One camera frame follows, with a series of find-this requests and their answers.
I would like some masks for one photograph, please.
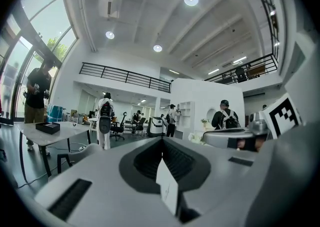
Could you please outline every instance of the khaki pants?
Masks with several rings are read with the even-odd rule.
[[[44,122],[45,108],[32,108],[26,103],[24,104],[24,123],[41,123]],[[34,145],[34,142],[29,140],[26,142],[27,145]]]

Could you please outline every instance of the white shirt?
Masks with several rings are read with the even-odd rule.
[[[169,110],[169,116],[170,116],[170,124],[176,124],[176,117],[180,116],[180,112],[176,112],[174,109]]]

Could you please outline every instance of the black metal railing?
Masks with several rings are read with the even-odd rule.
[[[270,53],[256,60],[238,65],[233,69],[220,73],[211,78],[207,78],[205,81],[229,85],[252,80],[271,72],[276,72],[277,69],[278,67],[275,62],[275,58]]]
[[[278,53],[279,53],[279,26],[277,20],[276,7],[273,0],[261,0],[263,9],[265,11],[268,26],[270,30],[270,40],[271,40],[271,53],[273,54],[275,61],[278,63]]]
[[[82,62],[82,67],[79,74],[125,82],[149,89],[156,89],[171,93],[171,83],[167,81],[110,66]]]

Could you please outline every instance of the white table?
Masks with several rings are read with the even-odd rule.
[[[50,177],[51,171],[48,164],[47,154],[46,154],[46,146],[57,143],[61,140],[67,139],[68,149],[70,152],[70,137],[76,136],[78,134],[87,133],[88,143],[91,144],[89,127],[87,125],[76,124],[73,126],[72,122],[59,122],[60,131],[54,134],[48,134],[36,129],[36,123],[18,123],[16,126],[20,130],[20,139],[19,139],[19,154],[20,154],[20,164],[22,169],[22,174],[24,180],[27,182],[24,159],[23,159],[23,151],[22,151],[22,135],[24,135],[27,139],[33,141],[35,144],[39,145],[42,150],[42,158],[45,166],[45,170]]]

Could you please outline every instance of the black cap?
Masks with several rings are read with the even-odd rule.
[[[222,100],[220,104],[229,106],[229,102],[227,100]]]

